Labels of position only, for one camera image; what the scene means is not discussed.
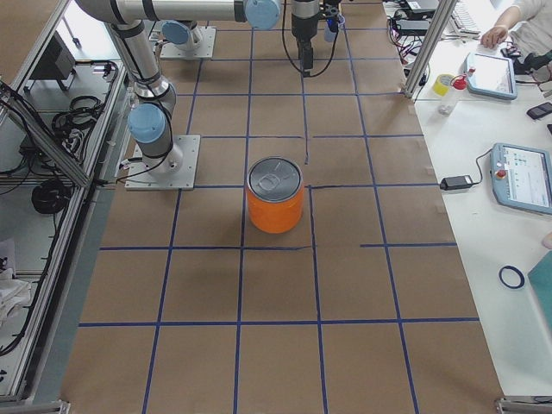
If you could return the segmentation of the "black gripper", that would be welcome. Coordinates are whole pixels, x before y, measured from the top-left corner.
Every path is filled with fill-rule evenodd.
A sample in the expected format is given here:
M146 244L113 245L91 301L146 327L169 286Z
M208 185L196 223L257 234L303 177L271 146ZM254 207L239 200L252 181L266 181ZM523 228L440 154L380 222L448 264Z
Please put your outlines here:
M341 0L322 0L321 11L324 20L336 19L341 12Z
M298 60L301 70L313 68L311 39L317 34L320 5L317 0L292 1L292 34L298 40Z

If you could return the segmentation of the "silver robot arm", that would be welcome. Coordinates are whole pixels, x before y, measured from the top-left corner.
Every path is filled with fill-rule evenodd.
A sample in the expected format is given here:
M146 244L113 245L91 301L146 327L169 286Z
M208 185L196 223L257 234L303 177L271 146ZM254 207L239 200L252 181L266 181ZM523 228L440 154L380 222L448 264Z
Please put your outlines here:
M149 42L145 21L180 22L186 32L181 42L192 47L198 21L246 22L268 30L292 17L292 35L298 44L302 73L312 68L311 40L323 17L318 1L80 1L78 6L103 22L134 83L138 104L129 112L128 128L141 150L141 171L127 179L138 186L191 188L198 161L197 136L177 137L172 129L176 91L162 74Z
M259 29L270 29L279 18L281 1L243 1L247 21ZM292 1L292 35L298 48L310 47L317 34L318 22L326 21L329 42L335 39L343 17L340 1ZM182 50L197 48L203 41L201 30L193 21L165 20L161 25L164 39Z

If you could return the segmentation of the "person's hand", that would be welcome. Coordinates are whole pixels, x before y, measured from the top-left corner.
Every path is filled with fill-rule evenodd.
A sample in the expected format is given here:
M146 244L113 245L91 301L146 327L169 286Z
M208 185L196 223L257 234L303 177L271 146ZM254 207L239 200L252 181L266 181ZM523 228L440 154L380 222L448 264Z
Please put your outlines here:
M504 25L495 25L480 38L480 44L486 48L494 48L505 40L509 29Z

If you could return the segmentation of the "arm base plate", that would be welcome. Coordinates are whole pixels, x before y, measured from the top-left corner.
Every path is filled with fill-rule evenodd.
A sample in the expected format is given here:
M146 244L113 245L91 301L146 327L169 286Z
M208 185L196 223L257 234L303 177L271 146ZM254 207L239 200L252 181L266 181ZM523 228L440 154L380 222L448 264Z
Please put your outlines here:
M130 165L125 188L128 191L193 190L199 149L199 135L175 135L172 151L155 169L149 171L160 161L148 157Z
M213 56L216 28L197 26L189 34L186 43L165 43L160 50L162 60L200 60Z

